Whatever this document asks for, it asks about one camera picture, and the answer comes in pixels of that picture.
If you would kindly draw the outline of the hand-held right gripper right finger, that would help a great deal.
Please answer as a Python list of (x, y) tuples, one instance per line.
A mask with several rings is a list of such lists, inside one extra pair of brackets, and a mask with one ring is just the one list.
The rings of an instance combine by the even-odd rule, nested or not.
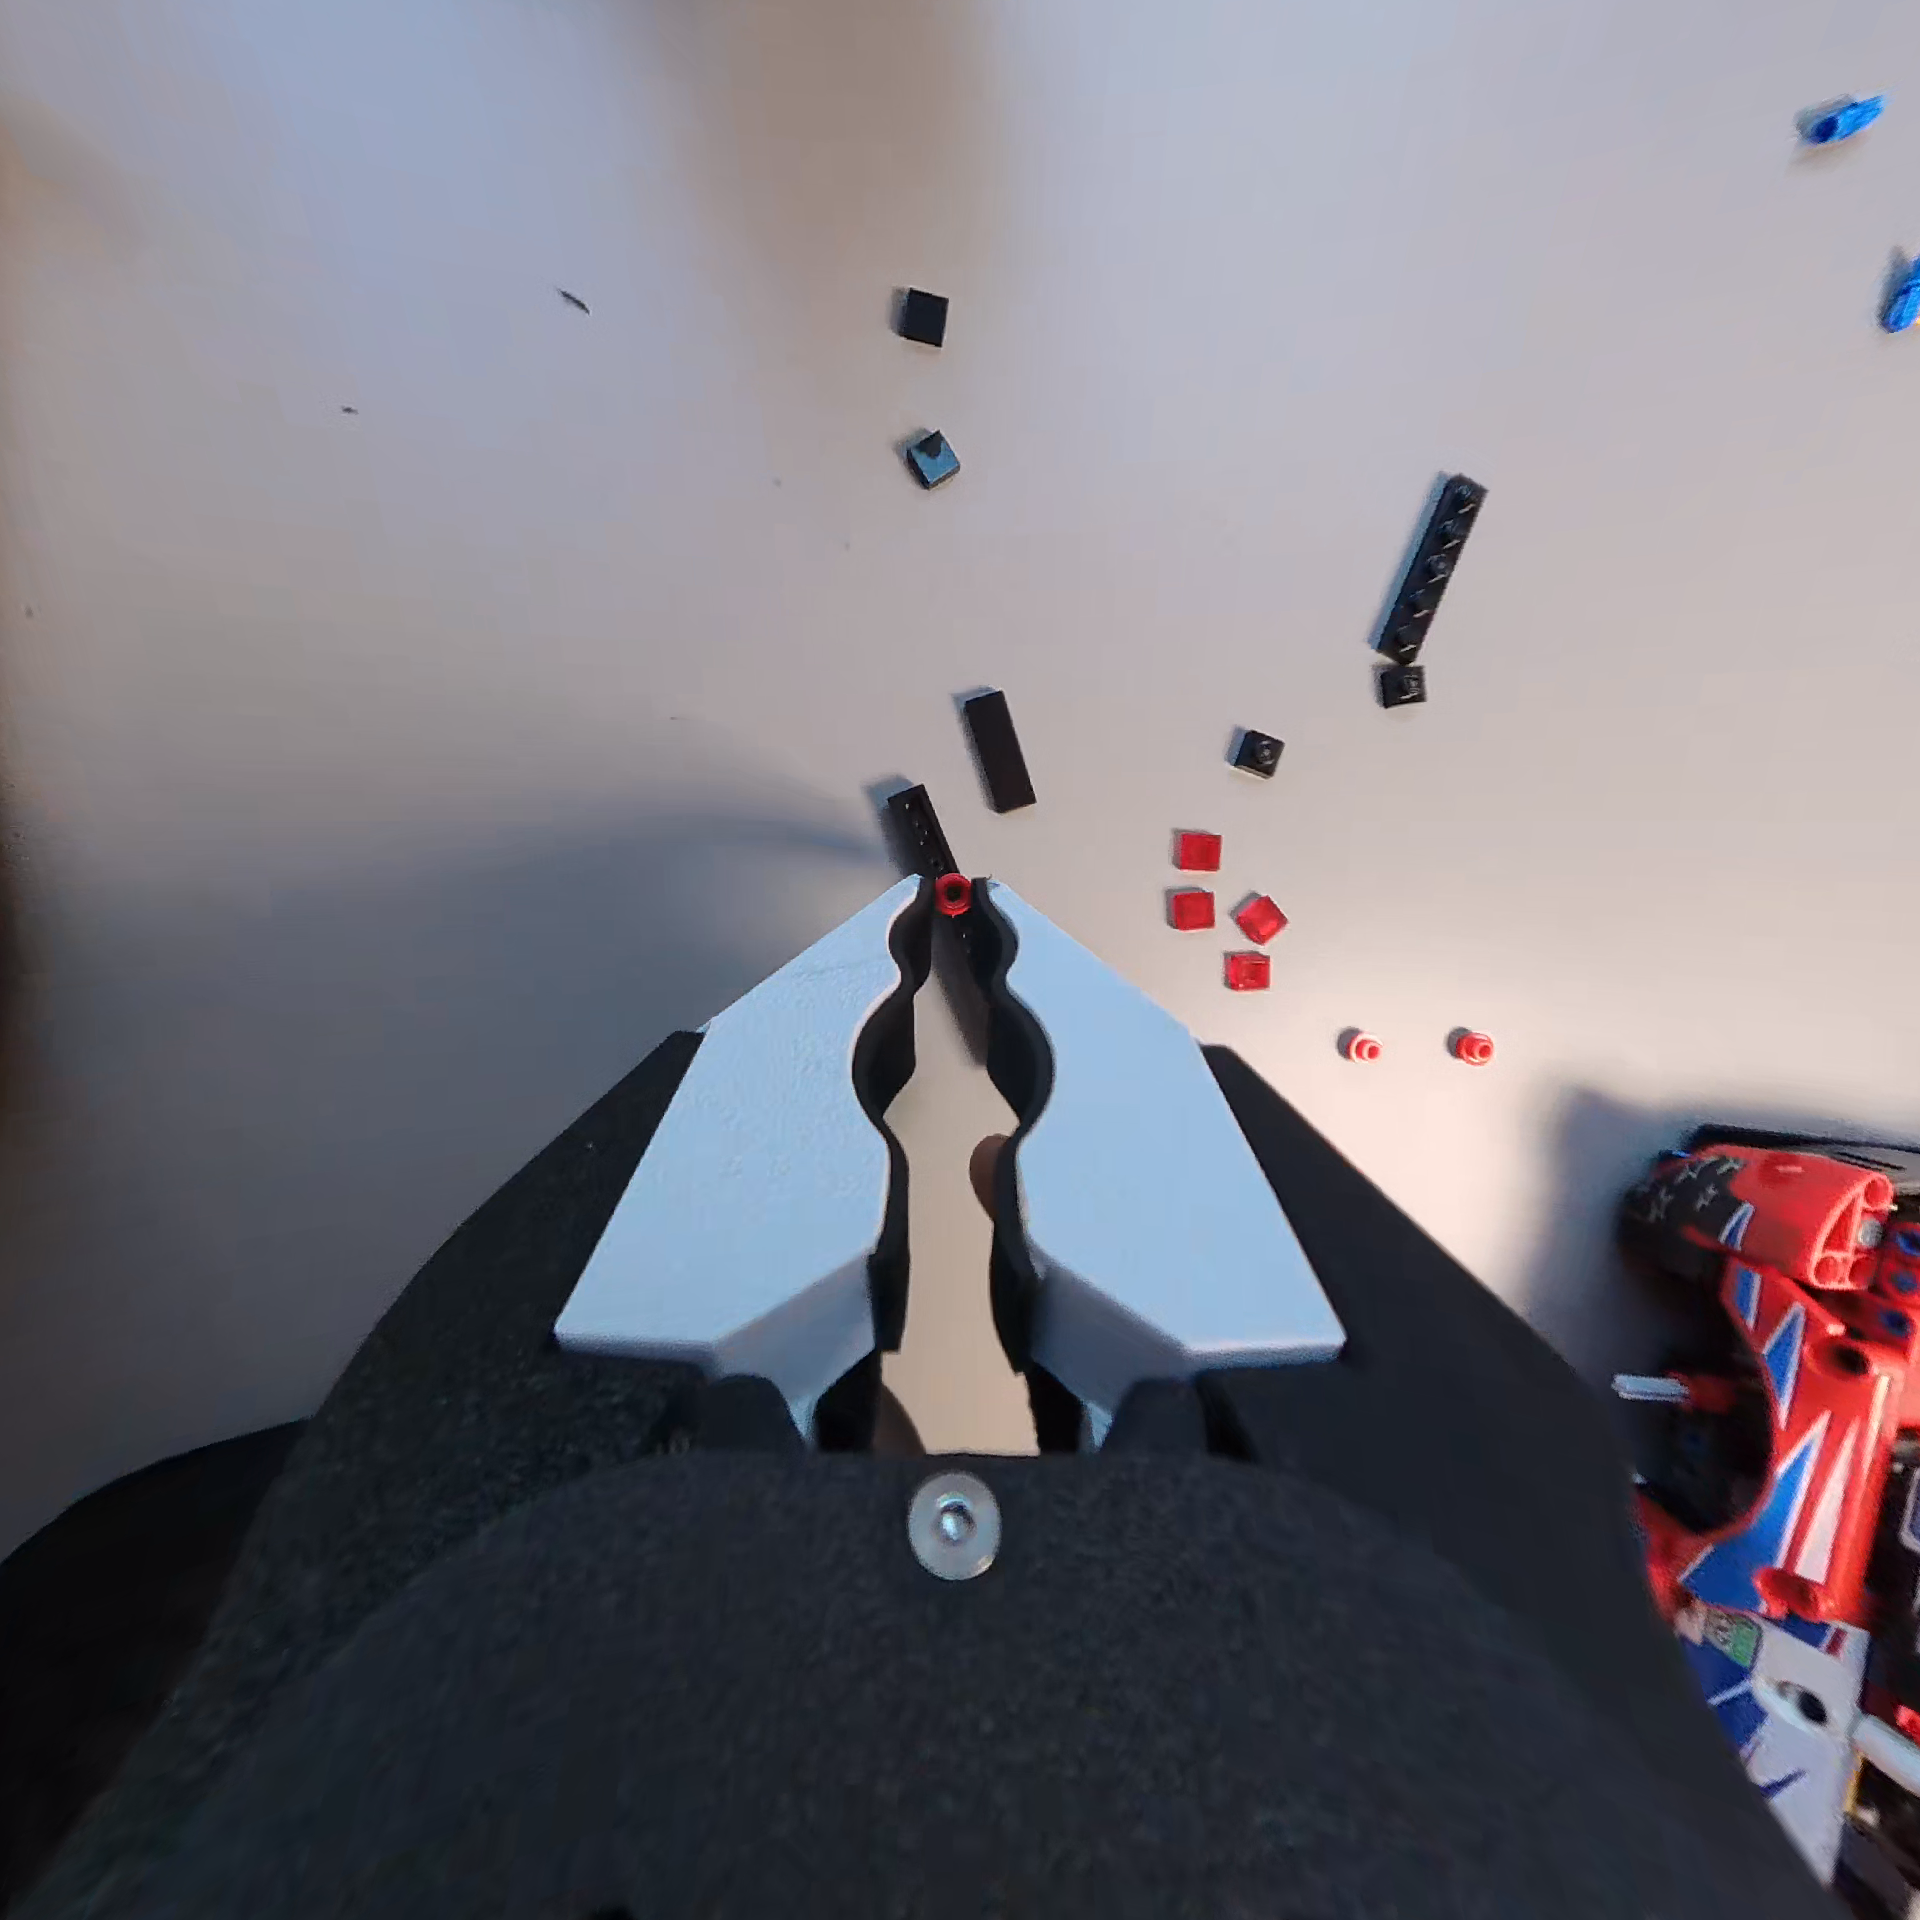
[(1188, 1024), (1006, 882), (972, 884), (970, 927), (1015, 1120), (988, 1299), (1040, 1451), (1100, 1451), (1140, 1384), (1339, 1359), (1343, 1320)]

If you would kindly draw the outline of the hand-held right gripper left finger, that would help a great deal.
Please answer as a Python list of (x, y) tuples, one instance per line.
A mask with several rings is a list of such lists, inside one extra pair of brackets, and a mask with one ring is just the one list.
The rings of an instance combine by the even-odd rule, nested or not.
[(906, 1171), (887, 1106), (917, 1064), (929, 882), (880, 899), (711, 1014), (555, 1341), (771, 1381), (839, 1442), (899, 1348)]

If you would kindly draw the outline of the black smooth lego tile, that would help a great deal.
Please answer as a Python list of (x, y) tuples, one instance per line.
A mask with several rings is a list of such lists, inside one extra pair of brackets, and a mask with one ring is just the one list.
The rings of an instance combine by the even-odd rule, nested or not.
[(979, 788), (994, 813), (1019, 813), (1037, 804), (1022, 737), (1002, 689), (979, 689), (955, 706)]

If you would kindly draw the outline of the pile of colourful lego pieces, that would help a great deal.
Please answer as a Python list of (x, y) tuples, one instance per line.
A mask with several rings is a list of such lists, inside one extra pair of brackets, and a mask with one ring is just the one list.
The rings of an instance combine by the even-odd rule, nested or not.
[[(1826, 150), (1854, 140), (1879, 119), (1884, 95), (1841, 95), (1834, 102), (1806, 107), (1795, 117), (1795, 140), (1806, 150)], [(1877, 302), (1877, 326), (1891, 335), (1917, 331), (1917, 253), (1896, 250), (1884, 277)]]

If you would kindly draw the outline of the partly built lego car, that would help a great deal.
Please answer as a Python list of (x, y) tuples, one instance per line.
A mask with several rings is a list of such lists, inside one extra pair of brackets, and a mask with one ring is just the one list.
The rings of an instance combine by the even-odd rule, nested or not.
[(1644, 1582), (1811, 1875), (1917, 1916), (1917, 1147), (1698, 1125), (1620, 1200), (1690, 1341), (1656, 1418)]

